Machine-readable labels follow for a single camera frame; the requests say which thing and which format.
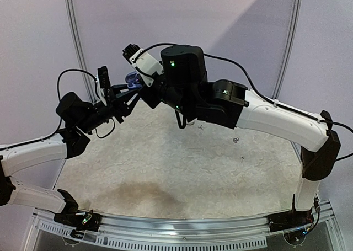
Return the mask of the blue earbud charging case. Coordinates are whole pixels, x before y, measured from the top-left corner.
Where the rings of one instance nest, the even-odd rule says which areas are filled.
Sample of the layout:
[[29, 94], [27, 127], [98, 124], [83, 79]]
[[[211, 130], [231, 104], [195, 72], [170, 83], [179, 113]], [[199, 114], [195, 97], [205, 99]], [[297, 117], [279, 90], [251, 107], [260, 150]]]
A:
[[143, 87], [144, 81], [137, 72], [130, 72], [125, 76], [125, 82], [129, 90], [139, 89]]

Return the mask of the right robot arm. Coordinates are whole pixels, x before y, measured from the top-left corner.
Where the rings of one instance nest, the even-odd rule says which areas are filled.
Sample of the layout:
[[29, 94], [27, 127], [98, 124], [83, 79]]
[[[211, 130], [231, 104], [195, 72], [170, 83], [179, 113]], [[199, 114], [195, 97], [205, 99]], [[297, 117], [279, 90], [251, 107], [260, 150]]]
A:
[[200, 120], [230, 129], [255, 130], [301, 146], [302, 174], [285, 222], [298, 226], [314, 204], [320, 182], [336, 161], [341, 144], [330, 114], [309, 113], [269, 99], [254, 87], [221, 79], [209, 82], [200, 47], [164, 43], [161, 59], [147, 49], [130, 62], [142, 76], [142, 99], [151, 107], [166, 103], [175, 110], [178, 126]]

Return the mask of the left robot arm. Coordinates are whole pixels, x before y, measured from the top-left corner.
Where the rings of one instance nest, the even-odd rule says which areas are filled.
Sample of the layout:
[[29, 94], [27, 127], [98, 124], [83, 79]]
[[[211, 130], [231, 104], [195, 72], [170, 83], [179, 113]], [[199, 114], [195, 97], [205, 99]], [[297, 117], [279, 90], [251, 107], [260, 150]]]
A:
[[89, 134], [111, 118], [122, 123], [139, 100], [139, 91], [126, 85], [105, 89], [106, 99], [96, 104], [82, 101], [74, 92], [65, 94], [56, 108], [65, 128], [51, 137], [28, 141], [26, 144], [1, 148], [1, 205], [17, 204], [60, 213], [71, 226], [82, 221], [77, 204], [67, 192], [26, 184], [14, 173], [42, 163], [61, 161], [81, 155], [90, 139]]

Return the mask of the white round case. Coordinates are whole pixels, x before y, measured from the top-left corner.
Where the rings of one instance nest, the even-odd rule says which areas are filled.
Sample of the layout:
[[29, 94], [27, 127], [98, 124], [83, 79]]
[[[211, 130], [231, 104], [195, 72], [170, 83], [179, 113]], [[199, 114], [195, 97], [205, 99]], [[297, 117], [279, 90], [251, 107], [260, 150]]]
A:
[[189, 121], [189, 122], [187, 122], [186, 124], [189, 125], [189, 126], [191, 126], [191, 125], [194, 125], [194, 123], [195, 123], [195, 121]]

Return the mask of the left aluminium corner post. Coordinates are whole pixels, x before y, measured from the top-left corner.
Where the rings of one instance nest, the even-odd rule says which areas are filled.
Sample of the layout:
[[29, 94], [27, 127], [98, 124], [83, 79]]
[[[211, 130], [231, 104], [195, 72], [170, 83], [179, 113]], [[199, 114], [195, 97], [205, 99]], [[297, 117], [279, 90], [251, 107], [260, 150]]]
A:
[[[81, 38], [79, 34], [78, 23], [76, 20], [76, 13], [74, 8], [74, 0], [65, 0], [66, 11], [69, 23], [69, 29], [71, 31], [72, 41], [74, 50], [76, 52], [76, 58], [80, 69], [87, 71], [87, 64], [84, 57], [84, 52], [82, 48]], [[91, 102], [95, 102], [95, 89], [94, 83], [90, 80], [86, 73], [82, 74], [83, 83], [88, 94], [88, 98]]]

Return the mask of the aluminium corner post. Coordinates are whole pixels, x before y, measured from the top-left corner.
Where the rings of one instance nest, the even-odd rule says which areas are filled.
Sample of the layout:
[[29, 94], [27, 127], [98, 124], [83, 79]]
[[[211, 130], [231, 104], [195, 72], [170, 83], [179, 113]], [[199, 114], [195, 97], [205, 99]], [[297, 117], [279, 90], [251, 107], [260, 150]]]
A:
[[[84, 57], [84, 52], [82, 48], [81, 38], [79, 34], [78, 23], [76, 20], [76, 13], [74, 8], [74, 0], [65, 0], [66, 11], [69, 23], [69, 29], [71, 31], [72, 41], [74, 50], [76, 52], [76, 58], [80, 69], [87, 71], [87, 64]], [[95, 102], [95, 89], [94, 83], [90, 80], [86, 73], [82, 74], [83, 83], [88, 94], [88, 98], [91, 102]]]
[[289, 21], [289, 25], [288, 25], [288, 31], [287, 31], [286, 42], [285, 42], [285, 49], [284, 49], [284, 53], [282, 55], [280, 69], [279, 69], [277, 80], [276, 80], [276, 83], [274, 86], [274, 90], [271, 95], [271, 97], [273, 99], [278, 99], [280, 96], [281, 88], [282, 88], [285, 74], [286, 74], [286, 70], [287, 70], [287, 66], [288, 66], [288, 63], [290, 60], [290, 56], [291, 56], [291, 51], [293, 48], [293, 43], [295, 40], [296, 29], [297, 29], [299, 13], [300, 13], [300, 8], [301, 8], [301, 1], [302, 0], [293, 0], [293, 3], [292, 3], [290, 21]]

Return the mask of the right aluminium corner post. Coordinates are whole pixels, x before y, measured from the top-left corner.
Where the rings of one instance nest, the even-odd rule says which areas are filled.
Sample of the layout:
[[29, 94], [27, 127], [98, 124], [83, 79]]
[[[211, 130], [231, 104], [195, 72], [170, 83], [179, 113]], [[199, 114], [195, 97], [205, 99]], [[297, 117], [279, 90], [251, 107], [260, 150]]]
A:
[[285, 49], [284, 49], [284, 53], [282, 55], [280, 69], [279, 69], [277, 80], [276, 80], [276, 83], [274, 86], [274, 90], [271, 95], [271, 97], [273, 99], [278, 99], [280, 96], [281, 88], [282, 88], [285, 74], [286, 74], [286, 70], [287, 70], [287, 66], [288, 66], [288, 63], [290, 60], [290, 56], [291, 56], [291, 51], [293, 48], [293, 43], [295, 40], [296, 29], [297, 29], [299, 13], [300, 13], [300, 8], [301, 8], [301, 1], [302, 0], [293, 0], [293, 3], [292, 3], [290, 21], [289, 21], [289, 25], [288, 25], [288, 31], [287, 31], [286, 42], [285, 42]]

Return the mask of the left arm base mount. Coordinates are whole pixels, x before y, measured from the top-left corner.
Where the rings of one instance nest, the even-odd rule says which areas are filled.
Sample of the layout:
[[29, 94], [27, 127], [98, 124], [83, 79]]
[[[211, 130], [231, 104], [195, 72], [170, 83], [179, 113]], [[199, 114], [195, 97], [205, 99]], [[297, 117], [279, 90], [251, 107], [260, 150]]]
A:
[[68, 211], [63, 210], [61, 213], [54, 215], [54, 221], [66, 226], [74, 227], [77, 231], [99, 231], [99, 227], [102, 221], [102, 215], [90, 211]]

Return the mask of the aluminium front rail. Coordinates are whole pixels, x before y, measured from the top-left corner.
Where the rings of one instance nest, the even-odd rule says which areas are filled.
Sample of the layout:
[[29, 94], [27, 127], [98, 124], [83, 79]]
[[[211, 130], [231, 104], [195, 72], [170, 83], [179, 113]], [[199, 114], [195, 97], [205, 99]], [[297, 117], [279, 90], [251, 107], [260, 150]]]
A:
[[266, 215], [166, 220], [103, 215], [98, 231], [78, 232], [35, 211], [25, 250], [345, 250], [329, 201], [315, 229], [271, 232]]

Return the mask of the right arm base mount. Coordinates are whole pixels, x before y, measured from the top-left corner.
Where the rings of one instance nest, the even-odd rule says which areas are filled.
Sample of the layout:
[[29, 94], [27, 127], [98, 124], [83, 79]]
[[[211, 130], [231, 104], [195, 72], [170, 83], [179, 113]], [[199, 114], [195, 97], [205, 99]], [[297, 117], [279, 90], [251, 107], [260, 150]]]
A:
[[298, 211], [295, 207], [295, 195], [292, 199], [291, 209], [288, 211], [272, 213], [266, 216], [271, 233], [313, 224], [312, 208], [307, 211]]

